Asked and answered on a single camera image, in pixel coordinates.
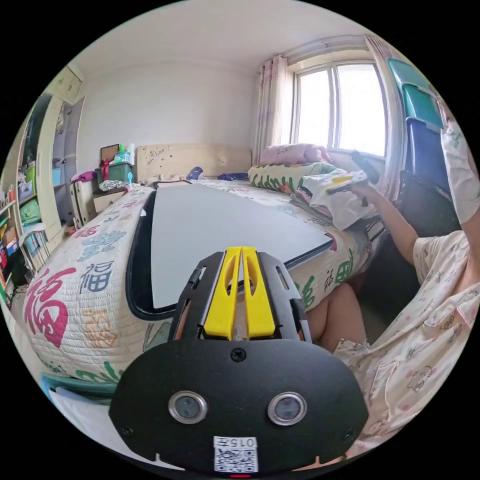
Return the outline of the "person's right hand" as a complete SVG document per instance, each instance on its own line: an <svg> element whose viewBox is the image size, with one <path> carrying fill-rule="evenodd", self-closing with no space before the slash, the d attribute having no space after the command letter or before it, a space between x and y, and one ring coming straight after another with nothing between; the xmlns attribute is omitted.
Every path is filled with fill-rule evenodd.
<svg viewBox="0 0 480 480"><path fill-rule="evenodd" d="M377 206L381 200L381 193L373 186L368 184L355 184L351 188L352 192L363 202Z"/></svg>

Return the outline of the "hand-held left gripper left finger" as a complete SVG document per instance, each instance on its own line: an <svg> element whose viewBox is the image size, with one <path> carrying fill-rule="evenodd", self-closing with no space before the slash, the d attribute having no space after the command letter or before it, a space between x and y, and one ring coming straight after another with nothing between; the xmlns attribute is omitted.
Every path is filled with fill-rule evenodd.
<svg viewBox="0 0 480 480"><path fill-rule="evenodd" d="M229 247L223 257L211 303L203 324L208 337L231 341L235 330L242 247Z"/></svg>

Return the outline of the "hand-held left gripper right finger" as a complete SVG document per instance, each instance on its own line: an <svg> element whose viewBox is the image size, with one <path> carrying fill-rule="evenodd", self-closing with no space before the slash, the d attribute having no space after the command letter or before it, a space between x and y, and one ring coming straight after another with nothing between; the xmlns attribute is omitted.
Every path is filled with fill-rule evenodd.
<svg viewBox="0 0 480 480"><path fill-rule="evenodd" d="M276 325L259 256L254 247L242 248L246 331L249 339L270 338Z"/></svg>

